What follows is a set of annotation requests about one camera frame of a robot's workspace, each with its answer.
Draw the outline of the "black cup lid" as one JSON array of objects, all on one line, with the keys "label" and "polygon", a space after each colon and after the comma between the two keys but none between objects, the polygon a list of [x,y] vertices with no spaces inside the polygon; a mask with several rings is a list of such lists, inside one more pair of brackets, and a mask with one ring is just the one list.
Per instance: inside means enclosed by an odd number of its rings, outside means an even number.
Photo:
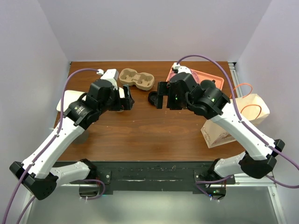
[{"label": "black cup lid", "polygon": [[148,102],[153,105],[156,106],[156,100],[157,100],[157,91],[151,91],[148,94]]}]

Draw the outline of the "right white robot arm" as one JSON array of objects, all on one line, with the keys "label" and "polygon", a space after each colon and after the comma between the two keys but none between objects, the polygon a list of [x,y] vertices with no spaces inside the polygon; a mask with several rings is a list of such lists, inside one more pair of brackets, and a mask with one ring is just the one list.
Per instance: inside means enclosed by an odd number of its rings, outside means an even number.
[{"label": "right white robot arm", "polygon": [[237,156],[216,159],[211,167],[199,175],[200,180],[219,183],[227,176],[245,173],[261,179],[270,173],[277,163],[277,153],[270,148],[282,151],[282,140],[264,136],[265,142],[255,136],[262,133],[244,117],[238,117],[229,97],[210,81],[195,81],[190,73],[180,72],[168,82],[158,82],[156,107],[163,107],[163,97],[167,96],[167,108],[188,109],[203,116],[226,130],[245,151]]}]

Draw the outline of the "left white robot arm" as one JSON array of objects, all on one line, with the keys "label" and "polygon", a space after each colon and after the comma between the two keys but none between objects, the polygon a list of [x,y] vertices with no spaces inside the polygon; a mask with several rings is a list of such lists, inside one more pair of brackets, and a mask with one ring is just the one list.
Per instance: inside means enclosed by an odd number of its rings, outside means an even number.
[{"label": "left white robot arm", "polygon": [[10,171],[38,200],[47,198],[57,187],[74,181],[92,183],[97,167],[88,159],[63,167],[54,164],[65,149],[106,111],[131,110],[134,100],[127,84],[120,89],[112,81],[98,79],[71,102],[57,127],[45,142],[23,162],[13,162]]}]

